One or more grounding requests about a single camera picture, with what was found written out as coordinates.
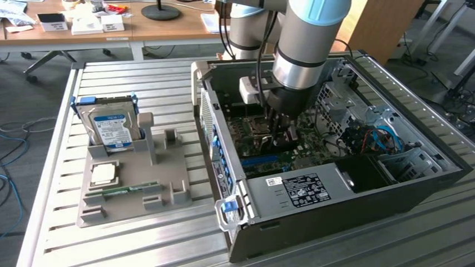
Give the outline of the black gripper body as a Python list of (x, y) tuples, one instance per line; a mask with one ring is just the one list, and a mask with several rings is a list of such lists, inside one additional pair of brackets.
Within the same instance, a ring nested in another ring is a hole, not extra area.
[(268, 106), (288, 117), (298, 117), (306, 110), (307, 103), (315, 87), (295, 90), (287, 87), (278, 87), (270, 90)]

